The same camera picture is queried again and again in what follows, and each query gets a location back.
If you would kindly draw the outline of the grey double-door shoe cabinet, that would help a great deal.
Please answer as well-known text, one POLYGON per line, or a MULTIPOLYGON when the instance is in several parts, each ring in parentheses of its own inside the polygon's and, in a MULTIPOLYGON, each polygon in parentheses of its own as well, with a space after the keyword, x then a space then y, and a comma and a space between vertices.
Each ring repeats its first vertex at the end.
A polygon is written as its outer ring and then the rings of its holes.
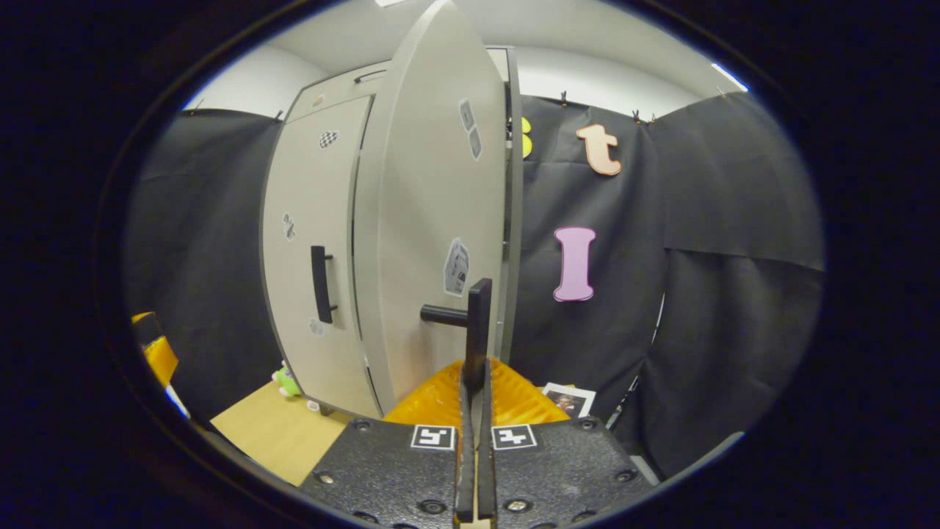
MULTIPOLYGON (((489 344, 486 348, 486 353, 491 357, 498 357, 501 352, 507 347, 508 335, 507 331, 504 328, 504 322, 508 315, 511 314, 510 308, 508 308, 507 301, 508 298, 513 294, 513 265, 517 262, 517 258, 513 255, 513 222, 516 220, 515 215, 513 214, 514 200, 513 200, 513 188, 515 185, 519 184, 520 178, 514 173, 516 167, 517 156, 515 154, 515 141, 511 140, 510 136, 510 125, 511 121, 515 117, 515 111, 513 110, 513 103, 517 100, 519 90, 518 90, 518 74, 516 67, 516 60, 514 51, 508 50, 507 48, 491 48, 488 50, 493 60, 496 64, 497 70, 500 72, 506 84, 506 102, 507 102, 507 125, 506 125, 506 174, 507 174, 507 195, 506 195, 506 208, 505 208, 505 228, 504 228, 504 241, 503 241, 503 268, 502 268, 502 285, 499 290, 494 290, 493 282, 491 282, 491 288, 493 288, 493 298, 491 299, 491 312, 488 328, 488 341, 489 344)), ((293 105, 289 113, 286 114, 285 124, 289 121, 296 120, 296 118, 302 118, 308 116, 316 111, 332 107, 332 105, 341 104, 343 101, 349 101, 353 99, 358 99, 360 97, 368 96, 372 98, 372 105, 375 97, 375 93, 380 86, 380 80, 385 76, 388 64, 390 61, 379 62, 373 65, 367 65, 365 67, 355 69, 353 71, 347 71, 346 73, 339 74, 333 77, 330 77, 326 80, 322 80, 312 84, 311 86, 302 88, 297 94, 296 99, 293 101, 293 105)), ((360 161, 360 154, 362 151, 362 146, 365 138, 366 125, 362 135, 361 148, 358 154, 357 161, 357 171, 358 164, 360 161)), ((265 176, 263 183, 263 195, 264 195, 264 185, 267 176, 265 176)), ((355 210, 355 191, 353 191, 353 200, 352 200, 352 227, 353 227, 353 210, 355 210)), ((352 260, 353 260, 353 233, 352 233, 352 260)), ((360 331, 359 319, 357 315, 357 325, 360 331)), ((364 344, 362 341, 363 351, 365 353, 364 344)))

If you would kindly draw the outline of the white book with picture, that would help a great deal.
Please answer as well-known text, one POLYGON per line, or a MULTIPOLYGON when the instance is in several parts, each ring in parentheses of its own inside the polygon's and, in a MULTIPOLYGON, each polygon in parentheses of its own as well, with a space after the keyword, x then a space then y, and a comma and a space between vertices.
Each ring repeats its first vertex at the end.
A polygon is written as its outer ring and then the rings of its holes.
POLYGON ((543 394, 571 419, 588 417, 596 396, 590 389, 557 383, 547 383, 543 394))

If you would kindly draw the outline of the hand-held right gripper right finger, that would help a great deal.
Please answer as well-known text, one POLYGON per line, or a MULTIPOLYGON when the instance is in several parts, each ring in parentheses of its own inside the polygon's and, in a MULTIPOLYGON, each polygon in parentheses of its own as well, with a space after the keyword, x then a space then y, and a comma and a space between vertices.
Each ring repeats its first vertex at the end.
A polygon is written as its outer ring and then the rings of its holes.
POLYGON ((595 417, 566 418, 490 359, 481 391, 477 515, 491 529, 581 529, 632 508, 656 486, 595 417))

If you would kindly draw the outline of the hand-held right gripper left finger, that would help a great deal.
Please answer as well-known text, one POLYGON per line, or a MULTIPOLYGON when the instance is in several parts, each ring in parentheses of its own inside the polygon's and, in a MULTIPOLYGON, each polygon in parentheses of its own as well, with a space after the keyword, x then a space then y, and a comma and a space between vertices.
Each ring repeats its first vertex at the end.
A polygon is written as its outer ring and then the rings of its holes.
POLYGON ((366 529, 459 529, 474 518, 463 362, 430 376, 383 420, 357 417, 301 492, 366 529))

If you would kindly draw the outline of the black backdrop cloth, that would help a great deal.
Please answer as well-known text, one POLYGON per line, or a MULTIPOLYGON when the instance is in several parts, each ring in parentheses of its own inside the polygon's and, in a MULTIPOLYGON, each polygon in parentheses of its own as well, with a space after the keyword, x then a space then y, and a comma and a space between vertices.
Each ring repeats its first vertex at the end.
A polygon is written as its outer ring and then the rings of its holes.
MULTIPOLYGON (((510 366, 594 391, 592 413, 669 478, 752 428, 808 346, 825 282, 808 171, 745 93, 652 123, 531 95, 521 113, 534 151, 510 366)), ((245 112, 179 117, 131 196, 126 305, 157 315, 202 422, 280 358, 259 250, 279 128, 245 112)))

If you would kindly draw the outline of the pink and green plush toy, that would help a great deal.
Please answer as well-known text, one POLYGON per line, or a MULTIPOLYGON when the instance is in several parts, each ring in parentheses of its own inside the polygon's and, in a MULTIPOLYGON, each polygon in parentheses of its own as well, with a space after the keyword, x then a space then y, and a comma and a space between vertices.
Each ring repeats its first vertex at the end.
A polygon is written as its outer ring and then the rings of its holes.
POLYGON ((286 361, 280 361, 280 368, 272 373, 271 379, 278 385, 278 392, 285 398, 302 397, 303 392, 294 378, 291 370, 286 365, 286 361))

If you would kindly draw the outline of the grey cabinet door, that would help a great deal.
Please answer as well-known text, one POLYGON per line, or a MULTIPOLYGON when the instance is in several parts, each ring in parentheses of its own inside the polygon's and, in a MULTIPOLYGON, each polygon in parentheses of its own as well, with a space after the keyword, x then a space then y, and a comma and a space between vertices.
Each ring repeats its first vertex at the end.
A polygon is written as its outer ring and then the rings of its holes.
POLYGON ((377 418, 353 281, 353 191, 372 98, 296 118, 264 185, 261 266, 273 331, 305 397, 377 418))
POLYGON ((459 361, 466 332, 424 322, 502 285, 506 83, 451 0, 435 0, 387 66, 355 184, 357 314, 380 415, 459 361))

